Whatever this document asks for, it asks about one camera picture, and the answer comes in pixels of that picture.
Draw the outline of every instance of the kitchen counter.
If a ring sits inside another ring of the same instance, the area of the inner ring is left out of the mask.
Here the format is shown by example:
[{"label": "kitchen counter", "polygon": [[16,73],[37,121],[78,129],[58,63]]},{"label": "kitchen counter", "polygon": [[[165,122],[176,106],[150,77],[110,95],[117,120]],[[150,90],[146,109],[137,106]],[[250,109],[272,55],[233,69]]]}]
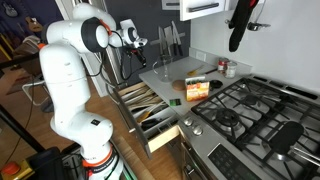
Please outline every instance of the kitchen counter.
[{"label": "kitchen counter", "polygon": [[[200,67],[201,65],[204,65],[204,67],[198,71],[198,76],[216,67],[192,57],[186,57],[173,62],[171,64],[173,81],[184,80],[186,78],[189,78],[187,73],[191,70],[194,70]],[[219,89],[214,89],[212,92],[210,92],[209,96],[213,93],[218,92],[218,90],[229,86],[233,82],[239,80],[241,77],[249,75],[250,73],[249,71],[250,68],[239,68],[239,69],[241,71],[238,71],[237,69],[237,72],[236,72],[237,75],[232,79],[225,78],[222,74],[218,73],[217,71],[205,75],[206,80],[208,81],[220,80],[221,82],[223,82],[223,86]],[[173,89],[172,87],[173,81],[170,83],[161,82],[160,79],[157,77],[157,74],[155,74],[153,70],[142,73],[139,76],[140,76],[140,79],[144,83],[146,83],[155,93],[157,93],[167,104],[169,104],[170,99],[180,99],[181,100],[180,106],[172,106],[172,109],[176,111],[180,116],[185,115],[191,109],[191,107],[197,105],[200,102],[200,101],[188,102],[186,100],[185,91],[177,91]]]}]

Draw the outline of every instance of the stovetop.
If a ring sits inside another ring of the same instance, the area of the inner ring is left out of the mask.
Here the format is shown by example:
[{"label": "stovetop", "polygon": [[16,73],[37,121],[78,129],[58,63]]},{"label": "stovetop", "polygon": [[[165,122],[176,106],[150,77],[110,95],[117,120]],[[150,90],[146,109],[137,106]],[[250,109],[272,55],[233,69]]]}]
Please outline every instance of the stovetop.
[{"label": "stovetop", "polygon": [[[317,95],[251,76],[215,93],[191,110],[200,117],[198,122],[204,121],[270,177],[319,176],[317,165],[292,150],[320,154]],[[198,135],[201,136],[212,135],[204,132]]]}]

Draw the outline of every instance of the oven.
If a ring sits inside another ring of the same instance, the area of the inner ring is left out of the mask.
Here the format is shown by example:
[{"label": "oven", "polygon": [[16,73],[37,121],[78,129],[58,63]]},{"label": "oven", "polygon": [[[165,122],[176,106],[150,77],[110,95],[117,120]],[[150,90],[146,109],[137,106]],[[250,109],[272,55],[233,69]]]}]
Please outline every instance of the oven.
[{"label": "oven", "polygon": [[214,93],[178,122],[184,154],[191,157],[184,174],[200,179],[319,178],[319,164],[312,162],[320,154],[319,98],[257,76]]}]

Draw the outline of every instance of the small box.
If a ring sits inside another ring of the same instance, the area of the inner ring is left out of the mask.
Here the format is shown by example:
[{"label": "small box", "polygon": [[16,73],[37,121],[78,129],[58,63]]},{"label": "small box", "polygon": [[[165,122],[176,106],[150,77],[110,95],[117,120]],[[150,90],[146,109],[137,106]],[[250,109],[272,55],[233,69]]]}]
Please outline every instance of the small box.
[{"label": "small box", "polygon": [[205,80],[205,76],[187,78],[185,83],[187,101],[196,101],[208,97],[210,82]]}]

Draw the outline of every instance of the stove knob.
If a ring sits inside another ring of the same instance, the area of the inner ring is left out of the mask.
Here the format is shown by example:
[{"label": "stove knob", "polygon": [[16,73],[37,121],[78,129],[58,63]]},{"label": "stove knob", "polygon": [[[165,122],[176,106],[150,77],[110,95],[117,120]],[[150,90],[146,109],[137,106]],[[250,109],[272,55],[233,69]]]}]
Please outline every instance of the stove knob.
[{"label": "stove knob", "polygon": [[187,119],[183,120],[183,123],[186,126],[191,126],[193,124],[193,119],[191,119],[190,117],[188,117]]},{"label": "stove knob", "polygon": [[197,136],[200,136],[203,133],[203,129],[200,125],[195,125],[192,131],[193,131],[193,134]]}]

